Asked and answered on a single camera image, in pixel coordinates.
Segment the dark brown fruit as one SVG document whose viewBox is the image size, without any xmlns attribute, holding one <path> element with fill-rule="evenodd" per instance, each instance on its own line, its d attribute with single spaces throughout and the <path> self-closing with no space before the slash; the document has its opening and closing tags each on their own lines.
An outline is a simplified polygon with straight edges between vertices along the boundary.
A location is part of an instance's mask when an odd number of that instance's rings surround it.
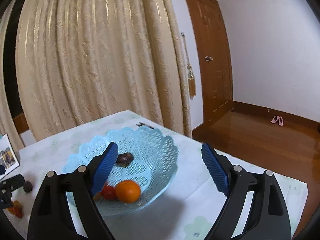
<svg viewBox="0 0 320 240">
<path fill-rule="evenodd" d="M 33 185 L 31 182 L 29 181 L 25 181 L 24 185 L 23 185 L 23 190 L 25 193 L 30 193 L 33 190 Z"/>
<path fill-rule="evenodd" d="M 116 160 L 116 165 L 120 167 L 127 167 L 134 161 L 134 156 L 131 153 L 119 154 Z"/>
</svg>

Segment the light blue lattice basket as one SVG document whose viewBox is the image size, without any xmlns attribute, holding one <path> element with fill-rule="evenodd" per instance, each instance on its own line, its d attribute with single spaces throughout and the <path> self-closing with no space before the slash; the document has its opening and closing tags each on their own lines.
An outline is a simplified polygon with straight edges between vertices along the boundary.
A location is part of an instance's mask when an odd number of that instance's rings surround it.
<svg viewBox="0 0 320 240">
<path fill-rule="evenodd" d="M 110 130 L 104 137 L 93 137 L 90 142 L 82 144 L 76 154 L 68 157 L 63 173 L 71 173 L 81 165 L 88 165 L 111 142 L 118 145 L 120 154 L 133 154 L 134 161 L 127 167 L 114 165 L 108 184 L 116 186 L 123 180 L 132 180 L 139 185 L 141 195 L 131 204 L 104 199 L 95 202 L 102 216 L 126 215 L 148 206 L 167 189 L 178 169 L 179 150 L 173 138 L 164 136 L 157 128 L 142 126 L 137 130 L 129 127 Z"/>
</svg>

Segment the pink slippers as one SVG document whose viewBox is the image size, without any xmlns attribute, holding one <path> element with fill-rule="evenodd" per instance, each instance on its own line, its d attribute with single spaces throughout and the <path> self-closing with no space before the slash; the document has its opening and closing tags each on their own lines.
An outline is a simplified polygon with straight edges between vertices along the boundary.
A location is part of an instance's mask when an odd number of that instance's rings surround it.
<svg viewBox="0 0 320 240">
<path fill-rule="evenodd" d="M 278 124 L 279 126 L 283 126 L 284 124 L 284 120 L 281 116 L 275 115 L 272 120 L 271 120 L 272 124 Z"/>
</svg>

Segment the beige curtain left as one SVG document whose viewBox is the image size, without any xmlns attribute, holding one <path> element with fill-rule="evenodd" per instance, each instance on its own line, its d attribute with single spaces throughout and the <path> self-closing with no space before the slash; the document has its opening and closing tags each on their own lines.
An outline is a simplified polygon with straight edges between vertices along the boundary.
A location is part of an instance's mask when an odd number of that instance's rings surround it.
<svg viewBox="0 0 320 240">
<path fill-rule="evenodd" d="M 10 109 L 5 93 L 4 78 L 1 73 L 1 90 L 0 90 L 0 111 L 1 111 L 1 134 L 7 134 L 15 152 L 24 148 L 24 143 L 19 136 L 13 118 L 11 117 Z"/>
</svg>

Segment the brown wooden door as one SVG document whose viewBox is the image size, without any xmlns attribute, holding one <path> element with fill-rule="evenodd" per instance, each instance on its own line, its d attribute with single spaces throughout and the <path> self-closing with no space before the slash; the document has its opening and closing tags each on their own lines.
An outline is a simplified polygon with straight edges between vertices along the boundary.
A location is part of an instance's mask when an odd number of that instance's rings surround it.
<svg viewBox="0 0 320 240">
<path fill-rule="evenodd" d="M 232 108 L 229 42 L 217 0 L 186 0 L 199 56 L 204 124 L 210 126 Z"/>
</svg>

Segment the red cherry tomato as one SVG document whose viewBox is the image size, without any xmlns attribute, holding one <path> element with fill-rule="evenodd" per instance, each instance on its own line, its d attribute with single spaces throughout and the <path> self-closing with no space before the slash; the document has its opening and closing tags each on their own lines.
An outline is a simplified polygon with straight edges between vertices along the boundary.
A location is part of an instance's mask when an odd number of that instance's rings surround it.
<svg viewBox="0 0 320 240">
<path fill-rule="evenodd" d="M 14 207 L 14 213 L 15 213 L 15 216 L 18 217 L 18 218 L 22 218 L 23 217 L 22 208 L 20 206 L 15 206 Z"/>
<path fill-rule="evenodd" d="M 112 186 L 105 185 L 101 191 L 101 196 L 107 201 L 117 200 L 115 189 Z"/>
</svg>

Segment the beige curtain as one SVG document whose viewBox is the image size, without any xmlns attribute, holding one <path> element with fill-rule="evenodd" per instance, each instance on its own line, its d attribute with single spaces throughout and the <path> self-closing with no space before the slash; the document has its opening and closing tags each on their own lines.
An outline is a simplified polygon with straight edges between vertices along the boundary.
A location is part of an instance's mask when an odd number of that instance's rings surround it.
<svg viewBox="0 0 320 240">
<path fill-rule="evenodd" d="M 127 109 L 191 136 L 171 0 L 25 0 L 16 73 L 36 140 Z"/>
<path fill-rule="evenodd" d="M 0 90 L 0 111 L 1 111 L 1 134 L 7 134 L 15 152 L 24 148 L 24 143 L 19 136 L 13 118 L 11 117 L 10 109 L 5 93 L 4 78 L 1 73 L 1 90 Z"/>
</svg>

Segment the beige curtain right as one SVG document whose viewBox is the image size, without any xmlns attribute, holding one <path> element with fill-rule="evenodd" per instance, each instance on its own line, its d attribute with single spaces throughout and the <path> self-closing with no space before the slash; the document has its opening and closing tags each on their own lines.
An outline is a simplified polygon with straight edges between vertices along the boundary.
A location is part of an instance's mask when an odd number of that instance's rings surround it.
<svg viewBox="0 0 320 240">
<path fill-rule="evenodd" d="M 171 0 L 25 0 L 16 73 L 36 140 L 127 109 L 191 136 Z"/>
</svg>

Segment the photo collage calendar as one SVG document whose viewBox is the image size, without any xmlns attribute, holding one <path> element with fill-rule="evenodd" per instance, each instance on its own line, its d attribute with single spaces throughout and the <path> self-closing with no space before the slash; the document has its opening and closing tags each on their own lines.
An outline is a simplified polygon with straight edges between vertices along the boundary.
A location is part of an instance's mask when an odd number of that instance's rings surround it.
<svg viewBox="0 0 320 240">
<path fill-rule="evenodd" d="M 18 158 L 16 157 L 7 134 L 1 135 L 0 150 L 0 179 L 3 179 L 14 169 L 18 168 L 20 163 L 18 161 Z"/>
</svg>

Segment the large yellow-orange fruit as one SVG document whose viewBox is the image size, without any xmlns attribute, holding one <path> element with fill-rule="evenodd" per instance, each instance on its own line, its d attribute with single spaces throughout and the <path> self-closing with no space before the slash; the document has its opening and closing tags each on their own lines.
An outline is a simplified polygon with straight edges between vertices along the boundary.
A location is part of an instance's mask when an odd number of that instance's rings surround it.
<svg viewBox="0 0 320 240">
<path fill-rule="evenodd" d="M 22 208 L 22 206 L 21 206 L 20 202 L 17 201 L 17 200 L 15 200 L 15 201 L 13 201 L 13 202 L 11 202 L 11 203 L 12 203 L 12 206 L 9 207 L 9 208 L 7 208 L 7 210 L 8 210 L 12 215 L 15 215 L 15 213 L 14 213 L 14 207 L 15 207 L 15 206 L 20 206 L 20 207 Z"/>
</svg>

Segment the beige curtain tassel tieback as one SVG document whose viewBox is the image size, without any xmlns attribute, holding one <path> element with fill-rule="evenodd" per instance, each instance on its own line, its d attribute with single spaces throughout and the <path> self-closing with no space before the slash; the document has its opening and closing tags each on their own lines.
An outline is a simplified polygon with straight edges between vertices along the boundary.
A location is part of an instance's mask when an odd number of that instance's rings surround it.
<svg viewBox="0 0 320 240">
<path fill-rule="evenodd" d="M 187 43 L 186 43 L 186 40 L 185 40 L 185 33 L 181 33 L 181 37 L 182 37 L 182 40 L 183 40 L 184 52 L 185 52 L 185 57 L 186 57 L 186 65 L 187 65 L 187 71 L 188 71 L 189 96 L 190 96 L 190 99 L 193 99 L 196 96 L 195 76 L 194 76 L 192 65 L 190 64 L 190 60 L 189 60 L 189 54 L 188 54 L 188 50 L 187 50 Z"/>
</svg>

